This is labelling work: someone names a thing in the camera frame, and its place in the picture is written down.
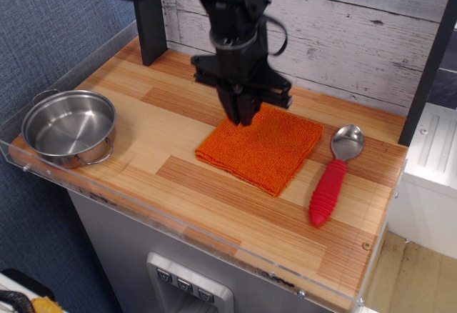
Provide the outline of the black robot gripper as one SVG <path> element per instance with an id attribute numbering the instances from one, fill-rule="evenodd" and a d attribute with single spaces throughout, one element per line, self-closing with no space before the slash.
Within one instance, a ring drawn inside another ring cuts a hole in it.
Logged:
<path id="1" fill-rule="evenodd" d="M 228 119 L 234 124 L 251 125 L 267 102 L 288 108 L 291 83 L 268 64 L 266 36 L 255 36 L 238 45 L 218 44 L 216 54 L 193 56 L 196 80 L 216 87 Z"/>

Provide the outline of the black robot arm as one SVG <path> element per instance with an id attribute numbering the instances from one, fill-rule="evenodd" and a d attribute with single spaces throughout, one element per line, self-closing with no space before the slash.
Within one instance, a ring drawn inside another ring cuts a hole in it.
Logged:
<path id="1" fill-rule="evenodd" d="M 200 0 L 209 16 L 216 53 L 193 56 L 198 82 L 216 88 L 227 117 L 248 126 L 263 103 L 288 108 L 291 82 L 273 70 L 267 25 L 283 24 L 265 15 L 270 0 Z"/>

